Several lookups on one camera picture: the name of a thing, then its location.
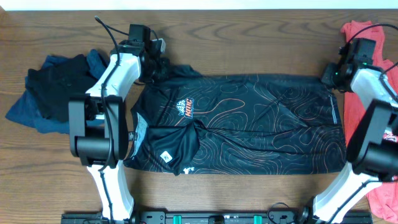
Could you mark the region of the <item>black orange-patterned t-shirt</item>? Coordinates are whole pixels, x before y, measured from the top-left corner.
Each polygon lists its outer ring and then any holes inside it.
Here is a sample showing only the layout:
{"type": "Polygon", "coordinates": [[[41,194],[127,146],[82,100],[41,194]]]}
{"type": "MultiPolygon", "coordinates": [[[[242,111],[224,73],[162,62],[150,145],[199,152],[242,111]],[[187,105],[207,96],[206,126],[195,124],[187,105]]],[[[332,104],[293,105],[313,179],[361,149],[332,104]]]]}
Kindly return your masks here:
{"type": "Polygon", "coordinates": [[[340,171],[346,146],[336,98],[316,77],[204,76],[170,69],[131,110],[128,168],[180,174],[292,175],[340,171]]]}

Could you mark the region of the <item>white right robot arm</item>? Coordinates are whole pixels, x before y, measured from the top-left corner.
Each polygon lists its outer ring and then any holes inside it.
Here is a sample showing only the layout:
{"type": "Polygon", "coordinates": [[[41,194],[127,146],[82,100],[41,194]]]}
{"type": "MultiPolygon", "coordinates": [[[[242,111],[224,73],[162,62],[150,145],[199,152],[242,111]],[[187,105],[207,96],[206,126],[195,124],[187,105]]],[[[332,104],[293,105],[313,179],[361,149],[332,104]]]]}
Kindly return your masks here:
{"type": "Polygon", "coordinates": [[[383,69],[366,62],[330,64],[322,80],[340,91],[355,93],[364,116],[346,151],[346,164],[335,180],[303,209],[300,223],[341,223],[368,192],[397,176],[397,93],[383,69]]]}

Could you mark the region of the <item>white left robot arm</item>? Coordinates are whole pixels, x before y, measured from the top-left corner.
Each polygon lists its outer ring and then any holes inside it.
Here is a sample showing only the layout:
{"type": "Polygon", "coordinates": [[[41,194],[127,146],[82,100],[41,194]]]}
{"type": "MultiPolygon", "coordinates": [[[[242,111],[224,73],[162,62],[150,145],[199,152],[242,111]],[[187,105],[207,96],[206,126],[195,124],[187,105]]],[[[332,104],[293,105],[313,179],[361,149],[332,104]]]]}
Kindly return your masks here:
{"type": "Polygon", "coordinates": [[[128,40],[116,45],[101,78],[68,103],[70,151],[91,174],[103,205],[99,217],[80,223],[135,223],[134,198],[123,160],[131,140],[125,99],[136,80],[159,70],[165,40],[128,40]]]}

